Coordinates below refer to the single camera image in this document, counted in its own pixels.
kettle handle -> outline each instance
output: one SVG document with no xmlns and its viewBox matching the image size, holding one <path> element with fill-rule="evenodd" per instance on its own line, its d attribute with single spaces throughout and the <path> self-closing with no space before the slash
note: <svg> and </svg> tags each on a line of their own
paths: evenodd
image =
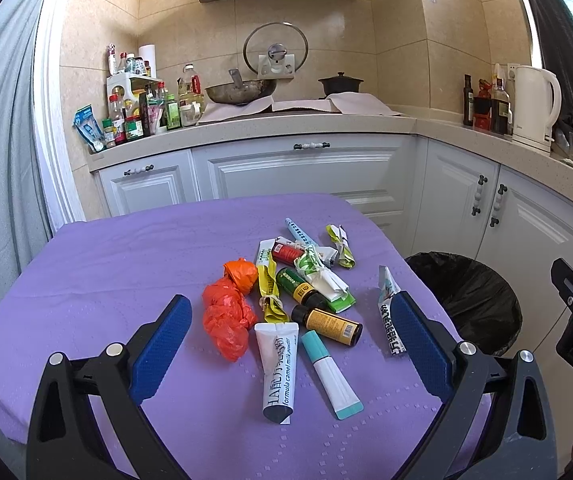
<svg viewBox="0 0 573 480">
<path fill-rule="evenodd" d="M 542 75 L 545 79 L 553 85 L 553 109 L 551 110 L 551 115 L 547 119 L 547 128 L 553 127 L 555 122 L 560 117 L 560 110 L 563 104 L 563 91 L 560 88 L 560 82 L 553 72 L 548 70 L 542 70 Z"/>
</svg>

purple tablecloth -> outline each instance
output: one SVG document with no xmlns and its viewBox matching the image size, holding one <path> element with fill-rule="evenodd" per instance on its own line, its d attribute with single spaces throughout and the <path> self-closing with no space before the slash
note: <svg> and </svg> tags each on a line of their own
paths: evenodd
<svg viewBox="0 0 573 480">
<path fill-rule="evenodd" d="M 260 240 L 289 237 L 286 217 L 321 244 L 329 244 L 327 224 L 342 224 L 356 257 L 354 269 L 338 273 L 357 300 L 345 315 L 365 330 L 355 348 L 325 339 L 365 406 L 346 420 L 335 418 L 300 348 L 291 425 L 269 422 L 262 416 L 263 372 L 254 336 L 249 351 L 230 364 L 202 328 L 204 287 L 222 276 L 228 260 L 254 261 Z M 180 293 L 191 300 L 193 325 L 156 396 L 142 407 L 192 478 L 389 479 L 440 402 L 426 392 L 408 356 L 387 356 L 377 309 L 379 265 L 391 269 L 428 317 L 456 335 L 380 229 L 333 196 L 217 200 L 66 225 L 0 303 L 0 428 L 26 442 L 35 392 L 52 352 L 85 358 L 111 342 L 126 342 Z M 293 301 L 282 298 L 290 312 Z M 254 292 L 254 305 L 257 299 Z M 94 409 L 116 463 L 132 473 L 102 403 L 95 401 Z M 485 413 L 479 410 L 459 465 L 472 452 Z"/>
</svg>

cabinet handle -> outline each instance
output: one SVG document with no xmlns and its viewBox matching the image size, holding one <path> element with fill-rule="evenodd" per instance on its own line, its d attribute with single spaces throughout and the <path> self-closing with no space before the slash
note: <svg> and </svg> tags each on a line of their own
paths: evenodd
<svg viewBox="0 0 573 480">
<path fill-rule="evenodd" d="M 127 170 L 124 172 L 124 176 L 134 175 L 142 173 L 143 171 L 151 171 L 151 170 L 153 170 L 153 164 L 150 164 L 149 166 L 145 166 L 143 168 L 135 168 L 135 170 Z"/>
<path fill-rule="evenodd" d="M 500 213 L 500 209 L 502 208 L 502 202 L 504 200 L 504 194 L 509 190 L 507 186 L 504 184 L 500 184 L 498 192 L 495 195 L 495 200 L 493 202 L 493 216 L 491 216 L 491 224 L 489 227 L 496 227 L 500 223 L 498 220 L 498 216 Z"/>
<path fill-rule="evenodd" d="M 329 142 L 307 142 L 305 144 L 294 144 L 294 150 L 310 150 L 312 148 L 330 148 Z"/>
<path fill-rule="evenodd" d="M 487 182 L 489 182 L 489 179 L 484 175 L 480 175 L 480 180 L 478 180 L 478 189 L 475 190 L 475 196 L 473 197 L 473 212 L 471 213 L 472 216 L 482 212 L 480 209 L 480 201 L 483 199 L 483 186 Z"/>
</svg>

blue cap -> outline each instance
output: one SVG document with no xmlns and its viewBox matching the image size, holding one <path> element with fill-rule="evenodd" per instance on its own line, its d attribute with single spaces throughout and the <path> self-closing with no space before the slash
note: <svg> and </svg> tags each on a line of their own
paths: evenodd
<svg viewBox="0 0 573 480">
<path fill-rule="evenodd" d="M 330 356 L 329 351 L 327 351 L 326 346 L 324 346 L 324 343 L 315 330 L 310 330 L 304 334 L 301 339 L 302 344 L 309 354 L 309 359 L 311 359 L 313 363 Z"/>
</svg>

cooking oil bottle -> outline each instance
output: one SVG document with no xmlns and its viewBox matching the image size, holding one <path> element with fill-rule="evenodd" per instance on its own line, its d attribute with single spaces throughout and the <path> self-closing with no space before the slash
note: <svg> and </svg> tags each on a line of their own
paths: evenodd
<svg viewBox="0 0 573 480">
<path fill-rule="evenodd" d="M 178 104 L 182 126 L 194 126 L 204 114 L 204 95 L 198 73 L 192 64 L 184 67 L 178 80 Z"/>
</svg>

